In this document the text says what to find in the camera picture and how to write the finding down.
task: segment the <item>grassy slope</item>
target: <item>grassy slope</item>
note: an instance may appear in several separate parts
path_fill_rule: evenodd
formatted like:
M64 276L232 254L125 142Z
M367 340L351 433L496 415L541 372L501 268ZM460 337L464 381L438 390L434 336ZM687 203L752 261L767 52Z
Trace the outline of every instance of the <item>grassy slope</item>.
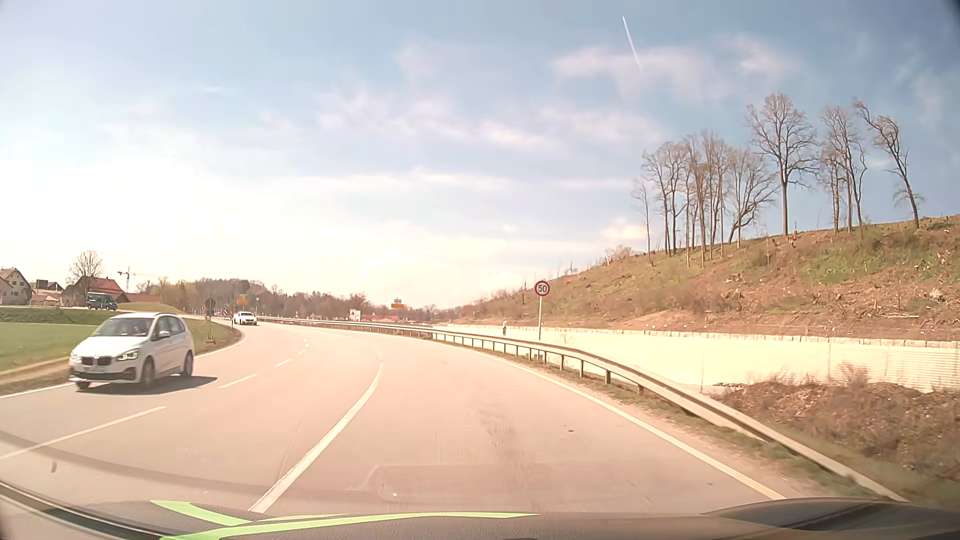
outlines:
M155 311L159 313L183 313L182 309L173 306L154 302L127 302L118 305L118 309L123 311Z
M0 371L67 358L97 327L46 323L0 323Z
M916 232L890 223L799 233L794 245L754 239L722 256L694 250L689 266L685 253L627 257L551 281L544 324L957 339L958 227L953 216ZM461 322L535 325L536 296L500 291L465 312L475 314Z

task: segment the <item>cloud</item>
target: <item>cloud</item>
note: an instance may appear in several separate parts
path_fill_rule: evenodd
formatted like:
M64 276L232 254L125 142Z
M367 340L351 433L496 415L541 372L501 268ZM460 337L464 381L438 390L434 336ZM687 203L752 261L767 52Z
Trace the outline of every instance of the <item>cloud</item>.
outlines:
M613 241L639 240L647 237L647 229L642 225L629 223L621 218L604 229L602 236Z
M613 79L623 93L667 88L686 101L722 99L758 83L770 85L800 68L799 62L758 39L720 35L709 50L693 46L637 49L632 54L594 45L552 62L562 79Z
M657 121L623 110L545 106L538 116L552 133L598 146L643 146L667 139L666 130Z
M473 119L440 96L406 97L359 86L317 96L317 122L328 131L356 130L393 138L481 142L520 151L556 148L551 139L496 119Z

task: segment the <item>sign pole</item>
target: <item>sign pole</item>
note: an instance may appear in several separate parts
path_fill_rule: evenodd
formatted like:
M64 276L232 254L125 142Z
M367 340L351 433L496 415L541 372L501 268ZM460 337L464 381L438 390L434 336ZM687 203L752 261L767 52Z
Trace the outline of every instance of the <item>sign pole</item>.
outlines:
M540 313L537 314L537 340L542 341L543 297L550 294L550 283L547 280L540 280L534 283L534 292L540 297Z

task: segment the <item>traffic sign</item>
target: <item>traffic sign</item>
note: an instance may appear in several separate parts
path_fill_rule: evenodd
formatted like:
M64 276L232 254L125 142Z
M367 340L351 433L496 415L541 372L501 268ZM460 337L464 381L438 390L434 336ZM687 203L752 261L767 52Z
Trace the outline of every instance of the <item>traffic sign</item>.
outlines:
M544 297L550 294L550 283L546 280L540 280L534 284L534 292L537 293L537 296Z

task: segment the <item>sky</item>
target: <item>sky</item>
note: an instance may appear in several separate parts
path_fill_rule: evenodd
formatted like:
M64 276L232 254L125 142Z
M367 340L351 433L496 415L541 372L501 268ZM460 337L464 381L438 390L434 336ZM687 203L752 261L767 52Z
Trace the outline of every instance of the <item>sky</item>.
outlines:
M458 305L645 250L642 153L745 144L774 91L816 124L854 96L892 116L922 214L957 213L957 21L934 0L6 0L0 266L63 281L96 250L132 288ZM907 219L868 163L866 217ZM789 196L829 226L823 192ZM770 209L754 233L780 229Z

